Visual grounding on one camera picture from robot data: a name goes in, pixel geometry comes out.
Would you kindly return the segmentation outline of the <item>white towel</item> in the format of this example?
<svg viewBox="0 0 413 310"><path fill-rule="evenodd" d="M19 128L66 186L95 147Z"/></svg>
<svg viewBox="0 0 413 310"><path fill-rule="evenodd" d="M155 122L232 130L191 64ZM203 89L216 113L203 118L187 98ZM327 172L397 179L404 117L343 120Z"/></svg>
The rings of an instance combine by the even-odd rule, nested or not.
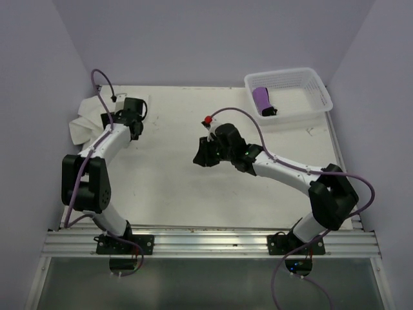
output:
<svg viewBox="0 0 413 310"><path fill-rule="evenodd" d="M109 110L110 96L102 95L102 97ZM127 97L143 99L149 104L150 96L146 94L127 93ZM72 120L68 126L72 143L81 146L84 150L103 133L101 115L106 114L106 110L99 98L93 96L82 100L77 114L78 117Z"/></svg>

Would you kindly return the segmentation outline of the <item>purple microfiber towel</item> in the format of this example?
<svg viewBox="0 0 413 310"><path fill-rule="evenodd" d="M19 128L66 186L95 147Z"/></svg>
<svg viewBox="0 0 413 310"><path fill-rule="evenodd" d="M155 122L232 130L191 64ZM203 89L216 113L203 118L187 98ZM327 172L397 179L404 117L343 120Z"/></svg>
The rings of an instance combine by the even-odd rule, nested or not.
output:
<svg viewBox="0 0 413 310"><path fill-rule="evenodd" d="M260 116L270 117L277 115L277 109L270 103L269 92L266 87L257 87L252 91L252 98Z"/></svg>

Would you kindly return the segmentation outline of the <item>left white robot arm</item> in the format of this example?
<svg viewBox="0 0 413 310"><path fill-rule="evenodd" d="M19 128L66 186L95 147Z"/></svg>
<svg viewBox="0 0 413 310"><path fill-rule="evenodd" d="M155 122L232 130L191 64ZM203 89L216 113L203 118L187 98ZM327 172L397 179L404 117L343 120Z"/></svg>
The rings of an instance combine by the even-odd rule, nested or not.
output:
<svg viewBox="0 0 413 310"><path fill-rule="evenodd" d="M122 254L132 250L134 237L129 222L112 205L108 166L121 149L139 139L147 112L145 100L126 97L121 110L101 115L104 131L89 147L62 160L61 200L68 207L64 227L90 218L113 235L111 245Z"/></svg>

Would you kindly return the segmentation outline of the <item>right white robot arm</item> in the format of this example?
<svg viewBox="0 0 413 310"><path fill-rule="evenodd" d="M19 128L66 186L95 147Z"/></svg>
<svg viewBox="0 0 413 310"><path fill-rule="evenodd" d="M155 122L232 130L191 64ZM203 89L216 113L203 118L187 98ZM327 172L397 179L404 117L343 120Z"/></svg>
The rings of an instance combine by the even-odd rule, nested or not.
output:
<svg viewBox="0 0 413 310"><path fill-rule="evenodd" d="M320 168L278 158L261 145L247 143L231 123L207 118L202 124L208 134L199 140L193 159L196 165L213 167L227 161L240 172L276 180L309 198L311 212L288 233L287 245L293 253L303 253L319 234L338 230L359 201L348 178L335 164Z"/></svg>

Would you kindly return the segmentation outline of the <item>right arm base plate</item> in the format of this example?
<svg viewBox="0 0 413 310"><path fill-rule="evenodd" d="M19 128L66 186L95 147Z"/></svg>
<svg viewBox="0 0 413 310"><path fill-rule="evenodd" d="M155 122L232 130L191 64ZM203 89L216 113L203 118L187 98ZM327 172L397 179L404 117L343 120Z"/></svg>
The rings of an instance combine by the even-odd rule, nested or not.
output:
<svg viewBox="0 0 413 310"><path fill-rule="evenodd" d="M284 232L277 232L275 234L267 235L267 248L269 255L286 255L287 253L296 250L305 245L296 238L291 232L288 234ZM310 245L306 245L299 251L296 251L294 255L324 255L326 254L323 240L316 241Z"/></svg>

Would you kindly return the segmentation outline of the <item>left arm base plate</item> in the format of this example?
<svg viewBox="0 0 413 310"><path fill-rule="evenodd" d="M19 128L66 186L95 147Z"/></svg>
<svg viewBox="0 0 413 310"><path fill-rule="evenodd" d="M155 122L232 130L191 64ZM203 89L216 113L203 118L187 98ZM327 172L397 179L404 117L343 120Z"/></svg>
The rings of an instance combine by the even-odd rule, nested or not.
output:
<svg viewBox="0 0 413 310"><path fill-rule="evenodd" d="M96 253L100 255L152 255L155 236L152 234L133 234L128 240L117 239L100 234L94 237L97 243Z"/></svg>

